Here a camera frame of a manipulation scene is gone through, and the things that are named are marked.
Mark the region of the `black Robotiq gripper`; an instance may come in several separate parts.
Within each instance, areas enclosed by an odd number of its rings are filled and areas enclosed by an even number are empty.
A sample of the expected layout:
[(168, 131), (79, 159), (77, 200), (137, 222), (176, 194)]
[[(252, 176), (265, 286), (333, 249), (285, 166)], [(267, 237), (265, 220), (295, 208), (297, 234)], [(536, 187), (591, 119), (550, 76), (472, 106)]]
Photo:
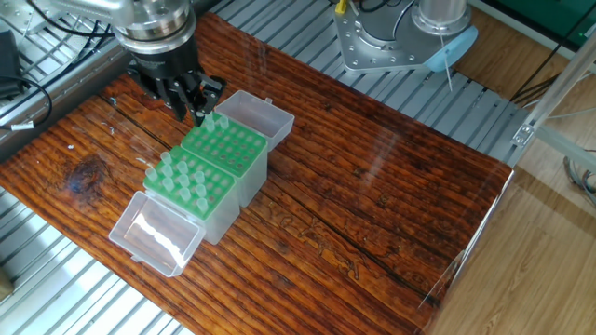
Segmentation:
[(202, 124), (221, 99), (227, 82), (211, 76), (200, 85), (196, 41), (191, 38), (181, 46), (160, 54), (132, 53), (127, 73), (154, 100), (161, 100), (179, 121), (187, 112), (195, 124)]

